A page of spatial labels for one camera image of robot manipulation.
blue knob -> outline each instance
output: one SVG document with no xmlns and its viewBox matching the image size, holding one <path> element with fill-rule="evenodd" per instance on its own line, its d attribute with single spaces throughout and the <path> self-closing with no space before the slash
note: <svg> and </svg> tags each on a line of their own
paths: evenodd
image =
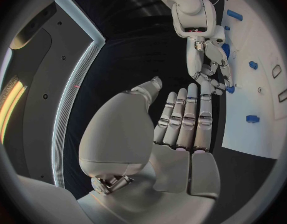
<svg viewBox="0 0 287 224">
<path fill-rule="evenodd" d="M 233 17 L 233 18 L 235 18 L 235 19 L 238 19 L 238 20 L 240 20 L 240 21 L 243 20 L 243 16 L 242 16 L 241 14 L 236 13 L 236 12 L 234 12 L 234 11 L 232 11 L 232 10 L 227 10 L 227 15 L 228 15 L 228 16 L 231 16 L 231 17 Z"/>
<path fill-rule="evenodd" d="M 229 59 L 230 56 L 230 45 L 228 43 L 224 43 L 221 48 L 224 50 L 224 52 L 227 55 L 227 58 Z"/>
<path fill-rule="evenodd" d="M 235 92 L 235 87 L 234 86 L 232 86 L 232 87 L 227 86 L 226 91 L 232 94 Z"/>
<path fill-rule="evenodd" d="M 256 115 L 248 115 L 246 116 L 246 122 L 247 123 L 257 123 L 260 121 L 260 118 Z"/>
<path fill-rule="evenodd" d="M 254 61 L 250 61 L 249 64 L 250 64 L 250 67 L 253 68 L 254 70 L 258 68 L 258 64 Z"/>
</svg>

robotic arm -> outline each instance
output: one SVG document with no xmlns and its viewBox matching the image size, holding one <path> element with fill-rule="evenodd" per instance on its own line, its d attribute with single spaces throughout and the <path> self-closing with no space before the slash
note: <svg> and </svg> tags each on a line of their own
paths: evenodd
<svg viewBox="0 0 287 224">
<path fill-rule="evenodd" d="M 225 52 L 219 44 L 225 40 L 224 29 L 216 25 L 216 13 L 208 0 L 162 0 L 171 10 L 176 33 L 187 38 L 187 69 L 189 75 L 200 85 L 210 83 L 211 93 L 222 95 L 226 86 L 233 86 Z M 206 65 L 204 54 L 210 58 Z M 225 78 L 225 85 L 209 78 L 218 66 Z"/>
</svg>

